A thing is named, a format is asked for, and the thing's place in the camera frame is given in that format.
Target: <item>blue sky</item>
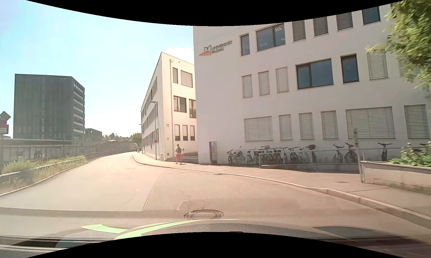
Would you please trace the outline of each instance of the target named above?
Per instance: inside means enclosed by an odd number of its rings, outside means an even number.
[[[86,89],[87,128],[130,136],[161,51],[194,63],[192,27],[0,0],[0,113],[13,116],[15,73],[67,75]]]

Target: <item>curb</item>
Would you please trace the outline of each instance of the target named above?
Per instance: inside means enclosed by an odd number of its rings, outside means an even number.
[[[88,164],[89,162],[91,162],[91,161],[88,161],[88,162],[86,162],[86,163],[83,163],[83,164],[77,165],[77,166],[75,166],[75,167],[67,168],[67,169],[65,169],[65,170],[63,170],[63,171],[59,171],[58,173],[53,174],[53,175],[51,175],[51,176],[49,176],[49,177],[47,177],[47,178],[44,178],[44,179],[42,179],[42,180],[40,180],[40,181],[37,181],[37,182],[35,182],[35,183],[34,183],[34,184],[32,184],[32,185],[27,185],[27,186],[25,186],[25,187],[21,187],[21,188],[19,188],[19,189],[15,189],[15,190],[13,190],[13,191],[9,191],[9,192],[6,192],[6,193],[2,193],[2,194],[0,194],[0,197],[3,197],[3,196],[6,196],[6,195],[9,195],[9,194],[15,193],[15,192],[17,192],[17,191],[24,190],[24,189],[26,189],[26,188],[28,188],[28,187],[31,187],[31,186],[34,186],[34,185],[38,185],[38,184],[40,184],[40,183],[42,183],[42,182],[44,182],[44,181],[46,181],[46,180],[48,180],[48,179],[52,178],[53,176],[56,176],[56,175],[58,175],[58,174],[60,174],[60,173],[63,173],[64,171],[67,171],[67,170],[69,170],[69,169],[73,169],[73,168],[76,168],[76,167],[80,167],[81,165],[86,165],[86,164]]]
[[[384,202],[379,202],[373,199],[369,199],[369,198],[365,198],[365,197],[361,197],[358,195],[354,195],[354,194],[350,194],[347,192],[343,192],[343,191],[339,191],[339,190],[335,190],[335,189],[330,189],[330,188],[321,188],[321,187],[310,187],[310,186],[305,186],[305,185],[299,185],[299,184],[294,184],[294,183],[290,183],[290,182],[286,182],[286,181],[280,181],[280,180],[276,180],[276,179],[270,179],[270,178],[263,178],[263,177],[257,177],[257,176],[251,176],[251,175],[244,175],[244,174],[234,174],[234,173],[225,173],[225,172],[215,172],[215,171],[208,171],[208,170],[198,170],[198,169],[188,169],[188,168],[180,168],[180,167],[169,167],[169,166],[162,166],[162,165],[155,165],[155,164],[149,164],[149,163],[144,163],[144,162],[139,162],[136,160],[136,158],[133,155],[133,159],[135,162],[142,164],[142,165],[146,165],[146,166],[152,166],[152,167],[165,167],[165,168],[173,168],[173,169],[181,169],[181,170],[191,170],[191,171],[201,171],[201,172],[208,172],[208,173],[220,173],[220,174],[228,174],[228,175],[237,175],[237,176],[243,176],[243,177],[250,177],[250,178],[256,178],[256,179],[263,179],[263,180],[268,180],[268,181],[273,181],[273,182],[277,182],[277,183],[282,183],[282,184],[286,184],[286,185],[292,185],[292,186],[296,186],[296,187],[300,187],[300,188],[304,188],[307,190],[311,190],[311,191],[317,191],[323,194],[327,194],[333,197],[338,197],[341,199],[345,199],[347,201],[351,201],[351,202],[355,202],[358,203],[360,205],[369,207],[369,208],[373,208],[376,209],[378,211],[396,216],[398,218],[407,220],[409,222],[412,222],[414,224],[417,224],[419,226],[425,227],[427,229],[431,230],[431,217],[423,215],[423,214],[419,214],[417,212],[411,211],[411,210],[407,210],[404,208],[400,208],[391,204],[387,204]]]

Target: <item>lamp post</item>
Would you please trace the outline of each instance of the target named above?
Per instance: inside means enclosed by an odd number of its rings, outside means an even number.
[[[154,103],[155,107],[156,107],[156,105],[157,105],[158,102],[150,102],[150,103]],[[157,118],[158,118],[158,115],[155,118],[155,132],[157,130]],[[156,140],[156,136],[155,136],[155,160],[157,160],[157,140]]]

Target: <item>man walking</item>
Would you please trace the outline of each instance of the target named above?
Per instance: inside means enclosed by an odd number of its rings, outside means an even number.
[[[176,152],[175,163],[177,164],[180,161],[180,164],[182,165],[182,161],[180,160],[182,158],[182,148],[180,148],[180,146],[177,145],[175,152]]]

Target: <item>white building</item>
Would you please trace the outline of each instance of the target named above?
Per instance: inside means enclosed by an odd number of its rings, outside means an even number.
[[[366,52],[386,42],[389,11],[382,5],[280,24],[194,26],[199,156],[207,159],[211,141],[218,153],[264,145],[334,150],[352,143],[354,127],[361,148],[431,140],[427,91],[404,82],[396,57]],[[376,160],[381,152],[365,154]]]
[[[193,64],[161,52],[141,107],[148,156],[175,157],[177,144],[185,153],[197,151],[194,71]]]

